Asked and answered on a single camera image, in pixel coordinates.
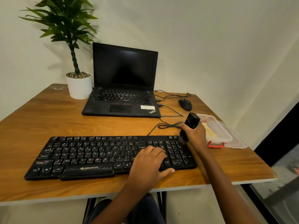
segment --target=mouse cable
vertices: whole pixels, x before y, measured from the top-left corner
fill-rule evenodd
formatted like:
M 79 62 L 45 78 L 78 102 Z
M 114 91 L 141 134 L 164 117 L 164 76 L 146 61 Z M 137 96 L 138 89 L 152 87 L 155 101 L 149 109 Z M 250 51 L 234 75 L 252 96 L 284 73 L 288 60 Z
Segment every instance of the mouse cable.
M 189 96 L 191 96 L 190 93 L 186 93 L 186 94 L 187 94 L 186 96 L 181 96 L 181 95 L 177 95 L 177 94 L 167 93 L 167 92 L 165 92 L 165 91 L 163 91 L 163 90 L 154 90 L 154 92 L 158 92 L 158 91 L 162 91 L 162 92 L 164 92 L 164 93 L 166 93 L 166 94 L 169 94 L 169 95 L 167 95 L 167 96 L 165 96 L 165 97 L 162 97 L 162 96 L 159 96 L 159 95 L 155 95 L 155 96 L 157 96 L 157 97 L 164 98 L 164 100 L 156 100 L 157 102 L 165 101 L 166 98 L 181 98 L 181 99 L 182 99 L 183 97 L 189 97 Z
M 183 117 L 183 115 L 181 115 L 180 113 L 178 113 L 177 111 L 173 110 L 172 108 L 170 108 L 170 107 L 168 107 L 168 106 L 166 106 L 166 105 L 160 105 L 160 104 L 158 104 L 158 107 L 162 107 L 162 106 L 167 107 L 167 108 L 171 109 L 172 111 L 176 112 L 176 113 L 178 114 L 178 116 L 161 116 L 161 117 L 160 117 L 160 120 L 161 120 L 163 123 L 160 122 L 160 123 L 158 123 L 157 125 L 155 125 L 155 127 L 154 127 L 154 128 L 147 134 L 147 136 L 150 135 L 150 133 L 151 133 L 157 126 L 158 126 L 159 129 L 165 129 L 165 128 L 169 128 L 169 127 L 175 127 L 175 128 L 180 129 L 181 126 L 183 125 L 183 122 L 182 122 L 182 121 L 176 122 L 176 123 L 174 123 L 174 124 L 170 124 L 170 123 L 167 123 L 167 122 L 163 121 L 163 120 L 161 119 L 162 117 Z

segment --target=plant stem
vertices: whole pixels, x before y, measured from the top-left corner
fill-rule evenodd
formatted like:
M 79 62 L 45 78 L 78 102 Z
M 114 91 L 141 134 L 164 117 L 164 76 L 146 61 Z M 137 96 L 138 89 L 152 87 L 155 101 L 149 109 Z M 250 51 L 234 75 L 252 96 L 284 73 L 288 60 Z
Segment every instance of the plant stem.
M 69 48 L 70 48 L 71 54 L 72 54 L 72 59 L 73 59 L 73 64 L 74 64 L 74 68 L 75 68 L 75 73 L 76 73 L 76 75 L 80 75 L 80 70 L 79 70 L 79 67 L 78 67 L 78 63 L 77 63 L 77 58 L 76 58 L 74 47 L 72 45 L 69 45 Z

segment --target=wooden desk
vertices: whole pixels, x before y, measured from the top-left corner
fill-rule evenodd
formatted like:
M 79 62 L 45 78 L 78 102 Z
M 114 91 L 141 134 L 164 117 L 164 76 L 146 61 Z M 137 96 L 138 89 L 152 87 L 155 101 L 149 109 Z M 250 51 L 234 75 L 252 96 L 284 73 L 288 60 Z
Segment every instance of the wooden desk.
M 188 97 L 194 113 L 219 117 L 196 95 Z M 69 96 L 68 88 L 52 84 L 0 122 L 0 205 L 41 201 L 91 198 L 119 192 L 128 175 L 78 181 L 25 181 L 24 175 L 51 136 L 80 135 L 147 135 L 160 122 L 151 118 L 93 117 L 81 112 L 86 100 Z M 189 112 L 178 104 L 178 98 L 166 99 L 164 105 L 184 115 L 165 118 L 169 123 L 185 121 Z M 161 107 L 162 115 L 175 113 Z M 156 128 L 151 135 L 179 135 L 179 129 Z M 254 151 L 247 149 L 212 149 L 212 153 L 233 184 L 265 182 L 277 175 Z M 198 168 L 176 171 L 163 179 L 153 191 L 198 188 L 209 184 L 202 163 Z

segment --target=zebronics logo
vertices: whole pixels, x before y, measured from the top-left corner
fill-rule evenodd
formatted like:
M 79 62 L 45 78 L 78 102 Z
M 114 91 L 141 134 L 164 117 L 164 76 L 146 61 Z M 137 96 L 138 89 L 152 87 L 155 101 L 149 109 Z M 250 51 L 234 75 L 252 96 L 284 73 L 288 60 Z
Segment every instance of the zebronics logo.
M 99 167 L 84 167 L 80 168 L 81 170 L 91 170 L 91 169 L 98 169 Z

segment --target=jeans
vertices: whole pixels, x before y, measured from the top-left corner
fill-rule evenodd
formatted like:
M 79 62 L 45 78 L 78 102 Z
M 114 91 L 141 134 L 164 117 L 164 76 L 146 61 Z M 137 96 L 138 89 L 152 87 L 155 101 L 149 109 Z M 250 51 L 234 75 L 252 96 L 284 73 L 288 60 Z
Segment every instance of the jeans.
M 105 199 L 99 202 L 86 218 L 84 224 L 90 224 L 111 201 L 110 199 Z M 147 193 L 128 214 L 127 221 L 128 224 L 165 224 L 159 208 L 150 193 Z

